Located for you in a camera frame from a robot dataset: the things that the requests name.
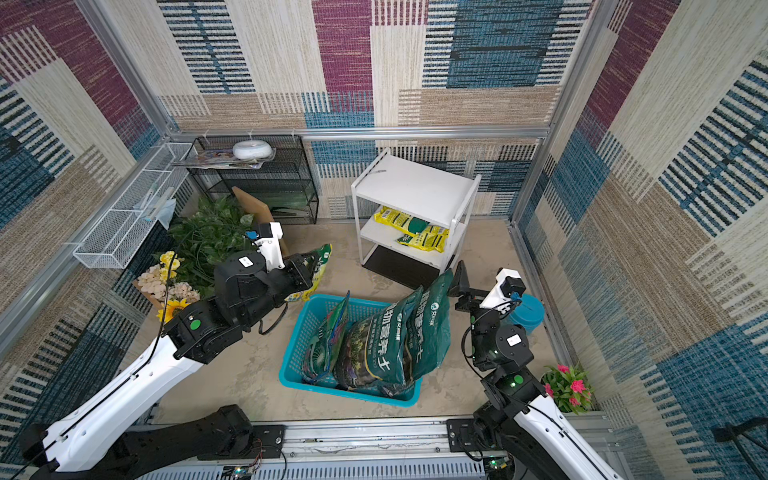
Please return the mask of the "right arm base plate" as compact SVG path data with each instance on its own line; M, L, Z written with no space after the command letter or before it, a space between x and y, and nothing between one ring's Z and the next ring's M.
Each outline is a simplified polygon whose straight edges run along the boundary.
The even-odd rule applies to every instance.
M478 433L472 418L449 418L445 421L449 449L454 453L484 453L492 450Z

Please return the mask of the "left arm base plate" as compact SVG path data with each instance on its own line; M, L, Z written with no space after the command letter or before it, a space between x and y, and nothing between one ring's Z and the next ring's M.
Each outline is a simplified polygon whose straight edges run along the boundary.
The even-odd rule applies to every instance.
M253 425L249 458L278 459L282 457L286 426L283 424Z

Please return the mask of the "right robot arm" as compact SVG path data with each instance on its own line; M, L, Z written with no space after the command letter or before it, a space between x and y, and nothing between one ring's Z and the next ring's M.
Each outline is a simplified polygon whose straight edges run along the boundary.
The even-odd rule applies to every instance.
M457 299L456 310L470 315L473 353L465 359L487 397L473 414L475 445L505 451L536 479L619 479L528 368L534 355L514 318L527 297L520 274L501 269L491 290L476 289L460 261L449 295Z

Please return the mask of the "colourful green blue soil bag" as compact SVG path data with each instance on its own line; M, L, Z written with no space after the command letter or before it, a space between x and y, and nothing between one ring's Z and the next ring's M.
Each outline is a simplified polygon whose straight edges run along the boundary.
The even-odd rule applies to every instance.
M302 364L302 379L310 384L330 377L351 328L350 291L330 311L312 336Z

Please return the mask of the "dark green fertilizer bag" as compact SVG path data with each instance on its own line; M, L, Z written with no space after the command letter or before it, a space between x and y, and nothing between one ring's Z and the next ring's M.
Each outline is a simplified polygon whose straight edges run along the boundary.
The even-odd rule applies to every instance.
M393 398L412 387L404 360L407 322L422 295L423 289L419 287L347 329L333 370L340 389L375 389L380 395Z
M415 382L437 369L451 343L450 299L453 272L446 270L424 291L407 321L403 366L407 382Z

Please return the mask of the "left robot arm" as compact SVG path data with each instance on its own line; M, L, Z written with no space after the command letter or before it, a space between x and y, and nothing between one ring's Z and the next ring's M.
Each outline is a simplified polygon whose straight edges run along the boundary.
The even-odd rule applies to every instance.
M258 250L214 270L215 293L162 323L151 346L71 414L22 434L35 479L136 479L179 461L246 451L250 420L236 405L195 421L147 432L130 426L182 380L211 363L287 298L309 289L320 255L269 262Z

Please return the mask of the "yellow green fertilizer bag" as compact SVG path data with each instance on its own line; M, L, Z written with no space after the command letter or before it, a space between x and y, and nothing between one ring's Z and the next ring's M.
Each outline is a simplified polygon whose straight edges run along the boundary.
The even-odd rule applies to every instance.
M293 254L286 261L291 260L302 273L306 270L310 274L311 283L302 291L295 292L286 297L286 302L308 301L318 289L325 274L327 264L331 258L333 247L326 243L321 247L303 254Z

